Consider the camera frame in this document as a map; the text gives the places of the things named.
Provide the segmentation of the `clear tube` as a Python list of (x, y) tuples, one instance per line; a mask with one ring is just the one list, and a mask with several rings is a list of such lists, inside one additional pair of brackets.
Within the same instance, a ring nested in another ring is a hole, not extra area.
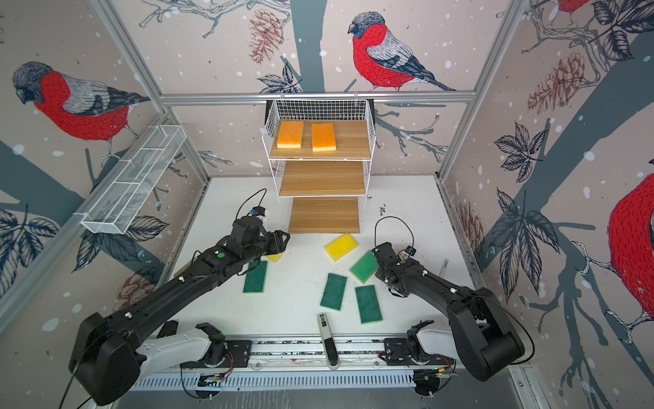
[(449, 260), (448, 258), (445, 258), (445, 259), (444, 259), (444, 262), (443, 262), (443, 264), (442, 264), (442, 266), (441, 266), (441, 269), (440, 269), (440, 271), (439, 271), (439, 276), (440, 276), (440, 277), (443, 277), (443, 276), (445, 275), (445, 273), (446, 273), (446, 269), (447, 269), (448, 264), (449, 264), (449, 261), (450, 261), (450, 260)]

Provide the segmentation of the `dark green sponge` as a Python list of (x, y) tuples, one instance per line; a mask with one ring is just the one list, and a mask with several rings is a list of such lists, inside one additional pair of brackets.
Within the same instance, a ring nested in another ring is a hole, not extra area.
[(347, 277), (340, 274), (329, 273), (320, 306), (340, 311), (347, 285)]
[(369, 324), (383, 320), (380, 304), (376, 294), (376, 288), (370, 286), (358, 286), (355, 288), (359, 318), (362, 324)]
[(251, 262), (245, 273), (243, 293), (264, 293), (267, 277), (267, 261)]

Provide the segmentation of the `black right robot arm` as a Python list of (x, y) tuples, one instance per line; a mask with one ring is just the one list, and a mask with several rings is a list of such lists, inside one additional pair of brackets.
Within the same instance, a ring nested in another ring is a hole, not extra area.
[(521, 363), (525, 346), (492, 291), (453, 284), (416, 259), (401, 257), (388, 242), (374, 247), (371, 254), (378, 265), (376, 278), (391, 294), (416, 296), (446, 316), (456, 354), (474, 378), (484, 382)]

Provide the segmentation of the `black stapler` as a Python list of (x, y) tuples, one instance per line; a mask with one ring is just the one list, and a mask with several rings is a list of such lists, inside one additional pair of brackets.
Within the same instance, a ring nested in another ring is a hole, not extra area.
[(179, 323), (176, 320), (168, 320), (160, 328), (158, 334), (156, 335), (156, 339), (174, 336), (177, 334), (178, 326)]

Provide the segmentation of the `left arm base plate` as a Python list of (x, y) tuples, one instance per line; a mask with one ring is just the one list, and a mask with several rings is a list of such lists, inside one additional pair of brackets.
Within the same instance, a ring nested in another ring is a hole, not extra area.
[(213, 342), (201, 359), (184, 362), (181, 368), (246, 368), (249, 364), (251, 347), (251, 340), (228, 339), (221, 343)]

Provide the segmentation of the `yellow sponge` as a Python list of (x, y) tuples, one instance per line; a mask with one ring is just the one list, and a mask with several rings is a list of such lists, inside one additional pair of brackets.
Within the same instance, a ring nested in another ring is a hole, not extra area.
[(324, 247), (326, 254), (337, 262), (358, 247), (359, 243), (349, 233), (344, 233)]
[(275, 255), (267, 255), (266, 259), (271, 261), (271, 262), (278, 262), (279, 259), (281, 259), (283, 253), (275, 254)]

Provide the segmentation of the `yellow sponge right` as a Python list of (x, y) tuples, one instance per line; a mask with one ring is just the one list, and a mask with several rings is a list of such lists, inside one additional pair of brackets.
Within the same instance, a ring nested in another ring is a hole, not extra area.
[(344, 233), (324, 247), (326, 254), (337, 262), (358, 247), (359, 243), (349, 233)]

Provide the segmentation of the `white black handheld scanner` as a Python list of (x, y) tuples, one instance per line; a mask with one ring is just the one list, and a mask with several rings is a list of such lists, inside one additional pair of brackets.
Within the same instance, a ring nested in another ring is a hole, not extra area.
[(325, 313), (318, 314), (317, 321), (328, 367), (336, 370), (340, 366), (340, 359), (327, 315)]

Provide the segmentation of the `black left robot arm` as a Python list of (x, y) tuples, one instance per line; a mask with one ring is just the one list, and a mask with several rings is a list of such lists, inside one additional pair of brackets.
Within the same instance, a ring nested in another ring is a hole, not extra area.
[(144, 343), (189, 303), (241, 274), (250, 262), (283, 253), (290, 238), (282, 230), (265, 230), (258, 216), (235, 220), (230, 235), (201, 252), (176, 279), (107, 317), (94, 313), (83, 320), (69, 363), (72, 377), (97, 405), (105, 406), (150, 373), (204, 358), (222, 338), (207, 323), (166, 337), (153, 349)]

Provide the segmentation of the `yellow sponge left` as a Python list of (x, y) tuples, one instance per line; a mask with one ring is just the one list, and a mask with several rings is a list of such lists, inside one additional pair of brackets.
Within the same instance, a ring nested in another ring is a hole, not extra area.
[(278, 262), (279, 259), (281, 259), (283, 253), (275, 254), (275, 255), (267, 255), (266, 259), (271, 261), (271, 262)]

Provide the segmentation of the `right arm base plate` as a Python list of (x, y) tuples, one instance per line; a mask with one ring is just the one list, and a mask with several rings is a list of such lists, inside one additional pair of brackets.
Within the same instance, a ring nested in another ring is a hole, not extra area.
[(388, 366), (415, 366), (416, 364), (407, 339), (401, 337), (383, 339), (383, 351), (378, 357)]

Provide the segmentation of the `orange sponge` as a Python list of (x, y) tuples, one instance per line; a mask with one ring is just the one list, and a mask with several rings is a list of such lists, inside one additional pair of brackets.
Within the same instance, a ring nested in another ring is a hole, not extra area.
[(277, 148), (279, 149), (299, 149), (302, 144), (304, 131), (303, 121), (282, 121), (279, 126), (277, 138)]
[(312, 150), (314, 152), (334, 152), (337, 150), (334, 124), (312, 124)]

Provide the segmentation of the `light green sponge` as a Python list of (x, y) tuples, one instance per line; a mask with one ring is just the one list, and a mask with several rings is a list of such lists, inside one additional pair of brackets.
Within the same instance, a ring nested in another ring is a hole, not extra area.
[(349, 269), (361, 284), (365, 284), (378, 270), (378, 263), (372, 252), (366, 252), (359, 261)]

